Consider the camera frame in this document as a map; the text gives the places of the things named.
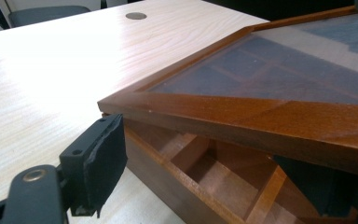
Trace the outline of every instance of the wooden display case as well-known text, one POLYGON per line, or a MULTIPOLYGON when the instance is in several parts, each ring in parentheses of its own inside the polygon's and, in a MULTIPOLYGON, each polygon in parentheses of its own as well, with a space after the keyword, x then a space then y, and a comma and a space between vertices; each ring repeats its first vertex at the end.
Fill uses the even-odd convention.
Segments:
POLYGON ((101 100, 126 118, 128 167, 188 223, 355 223, 272 159, 358 176, 358 14, 334 18, 352 12, 244 28, 101 100))

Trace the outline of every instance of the light wood table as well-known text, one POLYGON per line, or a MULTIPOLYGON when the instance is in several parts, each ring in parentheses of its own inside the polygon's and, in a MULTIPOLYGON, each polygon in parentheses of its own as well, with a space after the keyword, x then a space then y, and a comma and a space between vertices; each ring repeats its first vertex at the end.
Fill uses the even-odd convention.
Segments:
MULTIPOLYGON (((0 32, 0 200, 17 173, 59 164, 101 116, 98 100, 260 22, 196 0, 148 0, 0 32), (147 18, 129 20, 130 12, 147 18)), ((182 222, 127 169, 100 219, 70 219, 182 222)))

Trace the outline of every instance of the black chair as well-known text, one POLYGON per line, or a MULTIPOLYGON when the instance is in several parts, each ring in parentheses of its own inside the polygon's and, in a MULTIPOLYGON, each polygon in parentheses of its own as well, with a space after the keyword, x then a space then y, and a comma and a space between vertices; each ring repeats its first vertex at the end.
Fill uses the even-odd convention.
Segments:
MULTIPOLYGON (((86 7, 81 6, 64 6, 64 7, 36 7, 24 10, 12 11, 7 1, 5 1, 9 13, 5 18, 0 8, 0 26, 3 29, 30 25, 42 21, 52 21, 59 18, 74 16, 90 12, 86 7)), ((107 8, 106 0, 101 0, 101 9, 107 8)))

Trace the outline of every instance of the glass panel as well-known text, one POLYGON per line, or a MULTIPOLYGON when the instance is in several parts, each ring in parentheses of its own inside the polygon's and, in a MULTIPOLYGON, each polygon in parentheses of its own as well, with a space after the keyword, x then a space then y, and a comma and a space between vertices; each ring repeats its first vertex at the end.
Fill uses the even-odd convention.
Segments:
POLYGON ((151 91, 358 105, 358 14, 254 32, 151 91))

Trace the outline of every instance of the table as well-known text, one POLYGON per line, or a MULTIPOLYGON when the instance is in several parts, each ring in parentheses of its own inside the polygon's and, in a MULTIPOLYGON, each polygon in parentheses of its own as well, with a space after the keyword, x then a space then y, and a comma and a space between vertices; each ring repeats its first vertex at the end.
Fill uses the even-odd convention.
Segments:
MULTIPOLYGON (((0 200, 20 171, 59 164, 101 116, 98 100, 260 22, 196 0, 148 0, 0 32, 0 200)), ((183 222, 129 170, 100 219, 70 217, 91 220, 183 222)))

